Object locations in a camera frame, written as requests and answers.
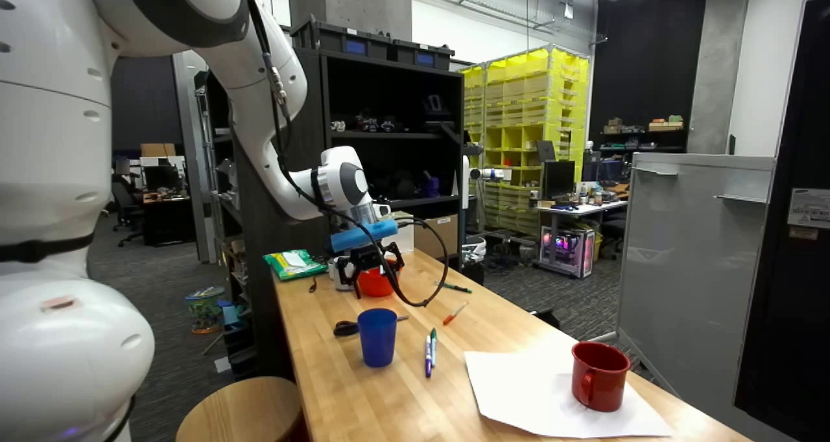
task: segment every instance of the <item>power cord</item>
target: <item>power cord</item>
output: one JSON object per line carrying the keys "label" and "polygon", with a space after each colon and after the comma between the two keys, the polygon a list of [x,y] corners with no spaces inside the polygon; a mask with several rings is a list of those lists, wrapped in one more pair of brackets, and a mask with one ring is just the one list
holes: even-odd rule
{"label": "power cord", "polygon": [[337,209],[335,209],[334,207],[326,205],[322,201],[315,200],[313,197],[305,193],[305,191],[303,191],[302,188],[300,188],[300,186],[297,185],[296,182],[294,182],[294,179],[291,177],[291,173],[285,166],[285,159],[283,157],[285,155],[285,147],[287,146],[282,145],[282,135],[281,132],[279,132],[278,113],[279,108],[279,111],[281,111],[282,116],[285,118],[285,127],[287,127],[288,140],[290,140],[292,129],[291,114],[288,111],[287,102],[285,102],[287,94],[285,94],[281,78],[279,77],[279,71],[274,67],[272,61],[270,61],[270,45],[267,40],[264,23],[262,23],[262,17],[259,12],[259,7],[257,6],[255,0],[247,1],[249,11],[251,12],[252,25],[254,27],[255,33],[257,34],[257,39],[259,40],[260,48],[262,49],[262,59],[265,62],[267,73],[272,74],[273,78],[275,79],[275,81],[271,82],[273,93],[270,94],[270,105],[272,105],[272,114],[274,117],[274,125],[276,127],[276,148],[278,148],[279,150],[278,155],[276,156],[276,161],[278,162],[279,171],[281,171],[285,179],[288,180],[288,183],[291,184],[291,187],[294,188],[294,190],[297,192],[297,194],[299,194],[300,197],[308,200],[309,203],[317,207],[321,212],[331,215],[337,215],[338,217],[341,217],[344,220],[349,221],[354,226],[361,229],[361,231],[365,233],[370,243],[377,250],[377,255],[379,256],[381,262],[381,267],[383,267],[383,273],[385,274],[386,279],[388,279],[388,282],[392,286],[392,290],[395,292],[395,294],[397,294],[397,296],[400,297],[404,301],[404,303],[409,304],[410,306],[426,307],[427,304],[429,304],[430,301],[432,301],[433,298],[436,297],[436,295],[438,295],[439,292],[441,292],[441,289],[444,287],[444,281],[447,279],[447,274],[449,273],[449,256],[447,255],[447,247],[444,244],[444,240],[441,239],[441,236],[438,235],[438,232],[436,232],[432,226],[426,223],[426,221],[416,217],[403,217],[396,219],[406,220],[406,218],[411,218],[411,220],[413,220],[415,224],[420,224],[420,226],[426,227],[427,229],[431,230],[433,235],[435,235],[438,239],[439,243],[441,244],[442,250],[444,251],[444,273],[441,276],[441,281],[438,283],[438,288],[436,288],[433,294],[430,295],[430,297],[428,297],[424,301],[420,301],[420,303],[413,303],[409,300],[409,298],[406,297],[406,295],[403,294],[400,284],[397,282],[397,275],[389,267],[389,263],[388,261],[386,261],[386,258],[383,255],[383,250],[380,246],[380,243],[377,243],[377,241],[373,238],[372,234],[368,231],[367,227],[365,227],[364,224],[362,224],[361,222],[356,221],[354,218],[347,215],[345,212],[337,211]]}

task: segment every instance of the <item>wooden stool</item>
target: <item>wooden stool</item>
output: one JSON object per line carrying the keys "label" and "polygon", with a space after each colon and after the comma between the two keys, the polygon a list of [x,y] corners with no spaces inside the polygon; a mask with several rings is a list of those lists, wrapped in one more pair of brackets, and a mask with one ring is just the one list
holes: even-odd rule
{"label": "wooden stool", "polygon": [[279,377],[254,377],[213,392],[178,427],[176,442],[276,442],[300,420],[300,392]]}

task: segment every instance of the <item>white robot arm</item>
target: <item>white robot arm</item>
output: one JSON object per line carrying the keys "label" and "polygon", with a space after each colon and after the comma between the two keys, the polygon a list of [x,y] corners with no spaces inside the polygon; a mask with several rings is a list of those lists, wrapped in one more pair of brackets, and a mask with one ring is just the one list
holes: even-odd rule
{"label": "white robot arm", "polygon": [[[153,358],[153,332],[130,301],[86,274],[110,194],[109,76],[119,56],[201,55],[287,220],[317,217],[323,203],[361,222],[374,216],[349,147],[326,150],[317,169],[283,171],[270,144],[277,127],[270,98],[277,93],[282,111],[296,116],[305,75],[276,22],[264,10],[252,16],[253,8],[249,0],[0,0],[4,439],[130,439],[125,423]],[[272,87],[263,37],[284,94]]]}

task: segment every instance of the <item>orange marker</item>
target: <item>orange marker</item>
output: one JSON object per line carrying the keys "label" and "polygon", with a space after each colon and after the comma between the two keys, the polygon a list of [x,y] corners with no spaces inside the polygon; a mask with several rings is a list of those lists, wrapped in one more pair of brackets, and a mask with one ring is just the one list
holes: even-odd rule
{"label": "orange marker", "polygon": [[455,310],[455,311],[453,311],[450,315],[448,315],[448,316],[447,316],[447,318],[446,318],[446,319],[444,319],[444,325],[447,325],[448,323],[450,323],[450,321],[451,321],[451,320],[453,320],[454,318],[456,318],[456,316],[458,315],[458,313],[459,313],[459,312],[462,312],[462,309],[463,309],[466,305],[468,305],[468,304],[469,304],[469,301],[465,301],[465,302],[464,302],[464,304],[462,304],[461,306],[459,306],[459,307],[458,307],[458,309],[456,309],[456,310]]}

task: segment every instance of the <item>concrete pillar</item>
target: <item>concrete pillar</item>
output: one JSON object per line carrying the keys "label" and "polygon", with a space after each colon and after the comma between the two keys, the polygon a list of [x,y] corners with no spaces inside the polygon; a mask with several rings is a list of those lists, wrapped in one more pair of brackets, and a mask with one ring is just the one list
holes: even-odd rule
{"label": "concrete pillar", "polygon": [[724,154],[749,0],[706,0],[688,152]]}
{"label": "concrete pillar", "polygon": [[412,39],[412,0],[289,0],[291,23],[317,20],[393,38]]}

